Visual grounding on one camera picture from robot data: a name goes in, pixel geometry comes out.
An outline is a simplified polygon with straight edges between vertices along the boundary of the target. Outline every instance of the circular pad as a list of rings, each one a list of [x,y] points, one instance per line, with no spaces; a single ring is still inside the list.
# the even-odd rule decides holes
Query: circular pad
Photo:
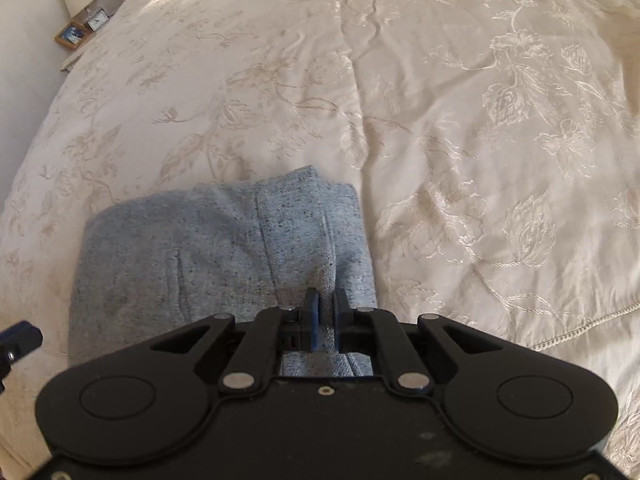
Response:
[[[470,355],[446,386],[444,411],[466,440],[519,463],[564,463],[607,437],[616,396],[591,372],[525,350]]]
[[[156,398],[155,388],[136,377],[104,377],[89,384],[80,403],[91,415],[116,420],[146,411]]]
[[[515,415],[552,418],[564,413],[574,396],[559,381],[540,376],[516,377],[498,389],[498,400]]]
[[[186,442],[209,411],[209,393],[182,356],[127,349],[71,368],[38,396],[49,447],[96,465],[143,463]]]

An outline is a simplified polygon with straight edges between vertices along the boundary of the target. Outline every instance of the light blue cloth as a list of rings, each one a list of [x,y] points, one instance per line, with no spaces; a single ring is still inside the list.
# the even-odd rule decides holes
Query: light blue cloth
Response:
[[[376,306],[358,197],[307,167],[261,182],[198,186],[111,207],[86,226],[69,314],[75,365],[217,312],[250,321],[321,294],[323,352],[286,354],[288,375],[370,374],[333,351],[331,294]]]

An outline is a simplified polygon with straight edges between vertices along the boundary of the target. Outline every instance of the metal rivet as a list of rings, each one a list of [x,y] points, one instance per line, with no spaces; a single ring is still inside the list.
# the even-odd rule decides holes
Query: metal rivet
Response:
[[[398,384],[407,390],[421,390],[429,386],[431,381],[424,374],[408,372],[398,377]]]
[[[232,390],[245,390],[253,386],[254,383],[254,377],[244,372],[233,372],[225,375],[222,379],[222,384]]]
[[[331,386],[320,386],[318,388],[318,393],[322,396],[330,396],[335,393],[335,390]]]

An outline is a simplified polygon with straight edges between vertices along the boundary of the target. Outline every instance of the bedroom wall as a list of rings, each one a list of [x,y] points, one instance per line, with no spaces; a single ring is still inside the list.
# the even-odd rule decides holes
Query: bedroom wall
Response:
[[[108,11],[118,0],[98,0]],[[0,212],[65,73],[53,41],[70,17],[62,0],[0,0]]]

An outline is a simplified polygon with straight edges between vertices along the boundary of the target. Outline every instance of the silver screw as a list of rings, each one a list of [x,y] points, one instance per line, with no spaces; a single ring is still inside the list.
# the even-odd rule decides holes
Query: silver screw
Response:
[[[254,383],[254,377],[244,372],[233,372],[225,375],[222,379],[222,384],[232,390],[245,390],[253,386]]]
[[[421,390],[429,386],[431,381],[424,374],[408,372],[398,377],[398,384],[407,390]]]
[[[51,474],[51,480],[71,480],[71,476],[69,476],[69,473],[65,473],[64,471],[56,471]]]
[[[320,386],[318,388],[318,393],[322,396],[328,397],[335,393],[335,390],[331,386]]]

